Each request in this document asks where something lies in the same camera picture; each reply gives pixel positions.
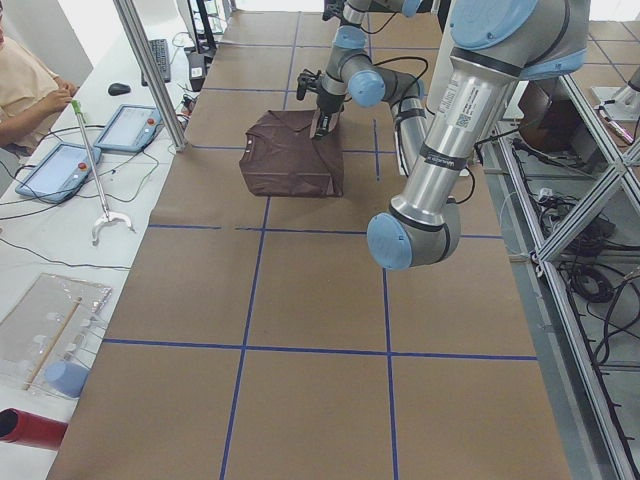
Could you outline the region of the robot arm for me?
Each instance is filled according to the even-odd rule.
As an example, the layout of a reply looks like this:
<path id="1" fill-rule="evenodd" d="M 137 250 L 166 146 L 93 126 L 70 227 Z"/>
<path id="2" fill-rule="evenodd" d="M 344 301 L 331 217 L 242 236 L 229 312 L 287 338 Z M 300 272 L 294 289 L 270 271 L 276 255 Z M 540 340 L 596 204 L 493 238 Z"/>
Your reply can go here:
<path id="1" fill-rule="evenodd" d="M 449 16 L 453 71 L 404 190 L 367 229 L 387 270 L 441 262 L 461 232 L 451 192 L 483 132 L 519 81 L 578 70 L 587 51 L 587 1 L 459 1 Z"/>
<path id="2" fill-rule="evenodd" d="M 398 72 L 372 62 L 365 52 L 368 33 L 362 27 L 369 12 L 369 1 L 326 1 L 323 19 L 340 20 L 326 68 L 298 81 L 297 98 L 306 91 L 317 95 L 310 137 L 321 139 L 337 126 L 347 99 L 362 108 L 381 102 L 389 106 L 399 170 L 409 175 L 427 135 L 428 121 L 422 104 L 424 84 L 411 74 Z"/>

